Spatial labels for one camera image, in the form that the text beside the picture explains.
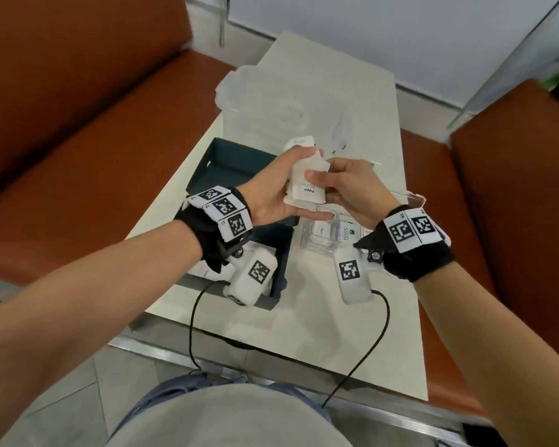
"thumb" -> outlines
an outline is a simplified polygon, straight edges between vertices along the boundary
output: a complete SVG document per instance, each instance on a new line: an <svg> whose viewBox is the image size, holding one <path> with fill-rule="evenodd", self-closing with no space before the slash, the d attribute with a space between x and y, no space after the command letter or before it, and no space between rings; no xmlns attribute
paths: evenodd
<svg viewBox="0 0 559 447"><path fill-rule="evenodd" d="M340 186L341 174L339 172L313 171L312 169L305 171L305 179L316 187L334 187Z"/></svg>

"open box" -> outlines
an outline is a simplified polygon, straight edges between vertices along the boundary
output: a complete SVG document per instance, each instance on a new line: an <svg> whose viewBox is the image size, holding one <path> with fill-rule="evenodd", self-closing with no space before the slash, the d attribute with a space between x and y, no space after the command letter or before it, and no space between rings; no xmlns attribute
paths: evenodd
<svg viewBox="0 0 559 447"><path fill-rule="evenodd" d="M252 179L274 158L275 155L268 152L221 138L214 138L188 182L186 191L188 194L194 195L216 185L237 187ZM298 221L297 216L290 216L279 222L266 226L256 226L253 229L252 240L275 248L275 256L278 261L278 267L271 284L271 292L269 296L262 294L259 297L255 304L258 308L273 309L280 299L281 292L287 285L284 276L285 269L288 264L292 234L294 233L294 227L298 225ZM178 281L178 285L202 290L210 282L209 279L186 274ZM207 293L224 297L222 291L226 285L228 285L226 281L216 281L209 287Z"/></svg>

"black wrist strap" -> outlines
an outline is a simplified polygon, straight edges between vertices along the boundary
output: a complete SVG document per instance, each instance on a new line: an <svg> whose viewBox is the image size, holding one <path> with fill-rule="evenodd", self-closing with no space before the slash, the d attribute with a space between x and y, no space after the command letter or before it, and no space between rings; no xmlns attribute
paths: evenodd
<svg viewBox="0 0 559 447"><path fill-rule="evenodd" d="M244 204L250 215L250 209L242 194L234 187L228 189ZM191 204L187 204L184 209L180 208L174 219L183 221L193 231L201 245L201 260L205 260L208 267L216 273L221 272L222 265L231 254L252 238L252 232L247 231L238 238L224 242L217 223L209 218L202 209L198 209Z"/></svg>
<svg viewBox="0 0 559 447"><path fill-rule="evenodd" d="M400 205L389 212L388 217L408 209L411 209L409 205ZM383 221L377 225L374 232L358 240L354 247L382 252L385 270L410 282L415 282L455 260L445 241L423 244L404 253L398 252Z"/></svg>

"black wire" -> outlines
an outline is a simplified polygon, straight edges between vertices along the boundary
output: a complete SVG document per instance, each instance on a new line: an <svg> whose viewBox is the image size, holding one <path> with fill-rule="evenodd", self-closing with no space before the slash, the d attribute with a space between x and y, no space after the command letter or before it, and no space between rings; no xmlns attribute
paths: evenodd
<svg viewBox="0 0 559 447"><path fill-rule="evenodd" d="M333 392L331 392L329 394L329 397L327 397L325 399L325 401L323 402L323 404L321 405L321 408L324 408L325 405L327 405L327 402L331 399L331 397L333 397L335 395L335 392L337 392L343 385L344 383L348 380L348 378L350 378L350 376L352 376L352 374L357 370L358 367L360 367L360 365L365 361L365 359L367 359L367 357L369 357L369 355L371 353L373 353L373 350L375 349L375 347L377 345L379 345L379 342L381 341L381 339L383 338L383 336L385 335L385 331L388 330L388 326L389 326L389 317L390 317L390 309L389 309L389 302L388 299L385 298L385 295L383 293L381 293L378 290L372 290L372 292L375 295L379 295L381 298L383 298L383 301L385 301L385 307L387 308L387 317L385 318L385 326L383 327L383 330L381 331L381 334L379 335L379 338L377 339L377 341L373 344L373 346L371 347L371 349L362 357L361 360L358 361L358 364L356 364L354 366L354 368L352 370L350 370L350 373L348 375L346 375L346 377L342 380L342 382L340 384L337 385L337 387L333 390Z"/></svg>
<svg viewBox="0 0 559 447"><path fill-rule="evenodd" d="M193 305L193 312L191 314L191 323L188 325L188 354L190 355L191 360L193 361L193 364L196 367L196 370L193 370L191 373L201 370L201 366L197 364L197 361L193 356L193 322L195 321L195 312L197 311L197 304L199 304L201 297L205 294L207 289L212 285L214 285L215 282L216 281L209 282L209 284L206 285L205 288L203 288L203 290L201 290L201 293L199 293L199 296L197 296L197 299L195 300L195 303Z"/></svg>

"hand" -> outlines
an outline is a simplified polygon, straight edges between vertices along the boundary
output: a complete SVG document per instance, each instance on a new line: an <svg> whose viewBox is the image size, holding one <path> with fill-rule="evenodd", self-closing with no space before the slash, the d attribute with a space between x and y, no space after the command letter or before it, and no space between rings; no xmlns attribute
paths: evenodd
<svg viewBox="0 0 559 447"><path fill-rule="evenodd" d="M325 187L327 202L339 204L361 225L375 229L400 202L379 180L365 160L330 158L329 172L308 170L305 178L317 187Z"/></svg>
<svg viewBox="0 0 559 447"><path fill-rule="evenodd" d="M290 169L298 160L313 156L315 151L314 147L294 146L247 183L237 187L248 204L254 226L271 224L290 215L323 221L333 218L330 211L310 211L284 204Z"/></svg>

